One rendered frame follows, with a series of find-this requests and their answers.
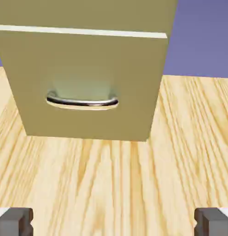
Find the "olive drawer front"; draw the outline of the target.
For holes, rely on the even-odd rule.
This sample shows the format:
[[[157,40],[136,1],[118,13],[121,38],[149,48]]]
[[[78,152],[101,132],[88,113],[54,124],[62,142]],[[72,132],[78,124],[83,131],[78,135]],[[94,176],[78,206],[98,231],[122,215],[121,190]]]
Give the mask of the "olive drawer front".
[[[29,136],[145,141],[167,54],[165,33],[0,25],[0,59]],[[108,110],[46,102],[118,99]]]

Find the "olive painted cabinet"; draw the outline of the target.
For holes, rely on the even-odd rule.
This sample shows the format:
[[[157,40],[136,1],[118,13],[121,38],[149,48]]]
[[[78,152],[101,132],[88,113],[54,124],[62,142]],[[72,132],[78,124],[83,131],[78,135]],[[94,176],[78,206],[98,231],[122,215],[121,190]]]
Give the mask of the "olive painted cabinet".
[[[178,0],[0,0],[0,25],[170,34]]]

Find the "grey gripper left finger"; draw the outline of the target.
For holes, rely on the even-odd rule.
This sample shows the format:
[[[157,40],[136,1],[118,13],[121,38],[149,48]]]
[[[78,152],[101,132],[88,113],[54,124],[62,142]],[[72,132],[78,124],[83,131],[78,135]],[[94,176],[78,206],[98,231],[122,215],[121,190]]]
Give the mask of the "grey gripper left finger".
[[[0,236],[34,236],[34,213],[27,207],[0,208]]]

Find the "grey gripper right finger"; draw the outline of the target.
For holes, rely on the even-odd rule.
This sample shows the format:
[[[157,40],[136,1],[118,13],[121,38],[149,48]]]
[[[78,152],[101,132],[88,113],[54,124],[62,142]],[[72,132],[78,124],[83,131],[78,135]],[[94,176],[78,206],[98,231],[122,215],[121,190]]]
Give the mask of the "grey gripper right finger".
[[[196,208],[194,219],[194,236],[228,236],[228,208]]]

